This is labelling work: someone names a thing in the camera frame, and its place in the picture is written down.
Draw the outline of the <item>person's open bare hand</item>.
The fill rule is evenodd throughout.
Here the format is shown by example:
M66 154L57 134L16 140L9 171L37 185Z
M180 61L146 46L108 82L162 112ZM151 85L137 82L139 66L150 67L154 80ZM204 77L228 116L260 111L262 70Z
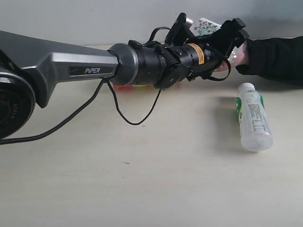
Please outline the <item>person's open bare hand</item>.
M235 47L232 50L231 55L228 57L231 68L248 66L249 59L248 40L246 40L240 47Z

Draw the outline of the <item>black sleeved forearm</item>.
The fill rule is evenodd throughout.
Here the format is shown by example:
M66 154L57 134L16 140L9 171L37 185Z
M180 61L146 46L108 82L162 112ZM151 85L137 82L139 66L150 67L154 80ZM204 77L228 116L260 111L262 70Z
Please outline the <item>black sleeved forearm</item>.
M303 85L303 37L248 39L243 60L236 64L242 75L260 76L295 86Z

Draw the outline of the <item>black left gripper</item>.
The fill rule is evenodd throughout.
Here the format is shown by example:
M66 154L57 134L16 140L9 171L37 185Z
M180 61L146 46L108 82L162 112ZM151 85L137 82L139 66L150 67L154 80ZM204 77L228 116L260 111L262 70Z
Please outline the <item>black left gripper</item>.
M188 81L198 77L211 81L228 78L231 72L228 57L234 47L240 47L250 36L244 29L245 23L239 18L226 20L221 25L219 30L210 35L194 35L187 39L187 44L167 48L180 62L182 74ZM213 77L214 72L224 70L228 70L225 77Z

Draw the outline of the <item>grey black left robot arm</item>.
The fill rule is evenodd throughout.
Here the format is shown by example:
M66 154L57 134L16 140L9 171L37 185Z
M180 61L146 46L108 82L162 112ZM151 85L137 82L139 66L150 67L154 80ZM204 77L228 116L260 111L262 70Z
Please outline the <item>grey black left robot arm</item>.
M0 33L0 142L14 144L42 139L63 126L31 137L11 138L31 117L36 105L47 106L61 82L99 79L113 86L152 85L159 91L197 77L216 81L213 71L249 35L244 22L225 21L208 35L194 35L192 21L179 14L164 43L130 40L108 50L59 43L1 31Z

